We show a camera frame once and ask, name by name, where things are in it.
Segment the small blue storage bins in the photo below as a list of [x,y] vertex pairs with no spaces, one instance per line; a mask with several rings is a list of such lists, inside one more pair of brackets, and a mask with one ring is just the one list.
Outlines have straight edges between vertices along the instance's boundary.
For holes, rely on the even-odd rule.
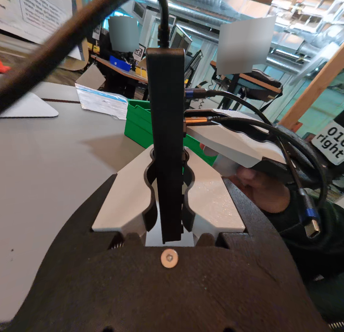
[[130,63],[127,63],[124,60],[120,60],[120,59],[118,59],[112,55],[110,55],[110,57],[109,57],[109,62],[110,62],[110,64],[114,65],[115,67],[117,67],[121,70],[124,70],[127,72],[129,72],[131,70],[131,64]]

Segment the long spiral ventilation duct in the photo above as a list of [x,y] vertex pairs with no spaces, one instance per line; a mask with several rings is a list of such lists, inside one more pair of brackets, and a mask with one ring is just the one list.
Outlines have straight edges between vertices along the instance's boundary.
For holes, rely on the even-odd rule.
[[202,9],[207,12],[236,19],[257,19],[273,15],[271,6],[254,0],[169,0],[191,9]]

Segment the person's right hand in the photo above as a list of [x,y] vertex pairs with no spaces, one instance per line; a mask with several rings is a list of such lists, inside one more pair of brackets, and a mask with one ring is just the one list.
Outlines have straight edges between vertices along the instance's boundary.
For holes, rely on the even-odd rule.
[[281,213],[290,204],[289,189],[263,172],[239,166],[236,173],[228,179],[263,211]]

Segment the marker sign on stand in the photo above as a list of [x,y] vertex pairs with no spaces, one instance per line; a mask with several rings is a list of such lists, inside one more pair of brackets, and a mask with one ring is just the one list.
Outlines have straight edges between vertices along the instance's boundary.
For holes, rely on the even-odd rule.
[[139,43],[138,48],[135,49],[135,51],[132,54],[136,62],[140,62],[143,59],[143,57],[145,56],[145,50],[146,47]]

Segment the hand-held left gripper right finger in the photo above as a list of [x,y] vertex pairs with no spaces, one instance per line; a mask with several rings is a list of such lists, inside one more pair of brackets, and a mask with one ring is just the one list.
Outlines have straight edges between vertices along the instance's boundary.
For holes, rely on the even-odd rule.
[[194,239],[243,233],[245,225],[221,175],[188,147],[185,150],[182,221]]

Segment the person's right forearm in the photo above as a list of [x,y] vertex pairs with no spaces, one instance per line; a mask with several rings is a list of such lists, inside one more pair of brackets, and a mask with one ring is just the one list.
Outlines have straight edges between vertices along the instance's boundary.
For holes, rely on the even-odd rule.
[[290,204],[281,213],[264,212],[286,243],[307,288],[326,322],[343,322],[344,314],[344,211],[325,202],[319,215],[321,233],[306,236],[299,223],[298,203],[291,192]]

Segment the grey desk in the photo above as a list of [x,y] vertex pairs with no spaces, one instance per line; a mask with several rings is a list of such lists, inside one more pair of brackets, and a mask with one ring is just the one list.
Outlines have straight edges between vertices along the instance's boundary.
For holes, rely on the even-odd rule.
[[1,119],[1,322],[19,310],[65,222],[143,151],[124,120],[83,110],[75,87],[45,82],[34,93],[58,116]]

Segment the grey cardboard sheet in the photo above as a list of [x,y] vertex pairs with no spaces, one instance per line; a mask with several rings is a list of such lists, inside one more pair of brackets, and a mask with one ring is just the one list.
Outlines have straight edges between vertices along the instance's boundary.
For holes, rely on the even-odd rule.
[[82,85],[90,89],[98,90],[104,85],[106,78],[100,72],[96,64],[90,67],[76,80],[75,85]]

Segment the black USB hub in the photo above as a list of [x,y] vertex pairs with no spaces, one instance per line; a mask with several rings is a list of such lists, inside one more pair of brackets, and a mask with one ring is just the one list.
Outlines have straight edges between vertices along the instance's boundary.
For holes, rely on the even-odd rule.
[[182,234],[184,50],[146,53],[162,243]]

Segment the green plastic bin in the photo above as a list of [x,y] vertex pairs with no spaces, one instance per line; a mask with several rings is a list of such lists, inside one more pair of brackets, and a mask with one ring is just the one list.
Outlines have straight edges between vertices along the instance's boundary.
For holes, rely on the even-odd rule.
[[[124,135],[145,149],[153,144],[151,111],[148,101],[128,100]],[[205,155],[200,148],[199,141],[189,135],[184,138],[183,145],[191,149],[210,166],[214,164],[217,158],[217,156]]]

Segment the blue-bordered paper sheet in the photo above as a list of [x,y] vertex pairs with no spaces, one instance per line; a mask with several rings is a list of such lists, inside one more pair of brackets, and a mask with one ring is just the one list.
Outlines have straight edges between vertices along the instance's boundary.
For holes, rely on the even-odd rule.
[[75,84],[83,110],[110,115],[118,120],[126,120],[128,99],[120,94],[107,93]]

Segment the document stand with instruction sheet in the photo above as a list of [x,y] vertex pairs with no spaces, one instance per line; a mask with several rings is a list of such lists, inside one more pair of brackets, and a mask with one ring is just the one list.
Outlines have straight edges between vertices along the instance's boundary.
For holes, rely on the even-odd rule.
[[[34,51],[40,51],[45,43],[66,21],[68,21],[78,7],[82,7],[81,0],[1,0],[1,30],[19,36],[26,40],[32,41]],[[79,45],[75,46],[68,55],[64,55],[66,60],[62,68],[70,71],[83,69],[88,63],[89,53],[86,39]],[[57,65],[52,65],[52,69],[47,69],[43,73],[47,63],[41,60],[40,64],[32,67],[34,60],[24,59],[24,63],[15,69],[15,73],[10,75],[7,80],[11,88],[21,81],[19,89],[28,87],[30,83],[37,79],[37,73],[43,75],[43,79],[49,75]],[[3,118],[54,118],[58,116],[58,111],[30,92],[23,98],[17,100],[13,106],[1,113]]]

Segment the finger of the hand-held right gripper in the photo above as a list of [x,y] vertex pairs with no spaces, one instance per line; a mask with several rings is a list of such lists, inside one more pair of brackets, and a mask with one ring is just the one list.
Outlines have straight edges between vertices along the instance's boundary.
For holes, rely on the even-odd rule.
[[268,125],[266,118],[254,112],[241,112],[234,110],[221,110],[221,109],[201,109],[201,110],[187,110],[184,113],[184,125],[190,127],[205,127],[221,125],[234,132],[241,133],[269,133],[269,130],[262,126],[249,124],[248,122],[241,121],[255,120],[259,123]]
[[187,133],[218,153],[213,168],[223,177],[234,175],[239,165],[252,168],[263,158],[286,164],[282,151],[274,143],[253,140],[221,125],[187,126]]

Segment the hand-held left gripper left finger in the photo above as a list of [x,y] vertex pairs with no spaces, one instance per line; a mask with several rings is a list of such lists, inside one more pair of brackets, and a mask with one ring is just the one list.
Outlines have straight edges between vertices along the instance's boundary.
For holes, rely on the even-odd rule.
[[155,203],[151,184],[144,176],[152,163],[152,150],[153,145],[150,145],[118,171],[92,225],[92,231],[145,235],[152,229],[144,221],[144,212]]

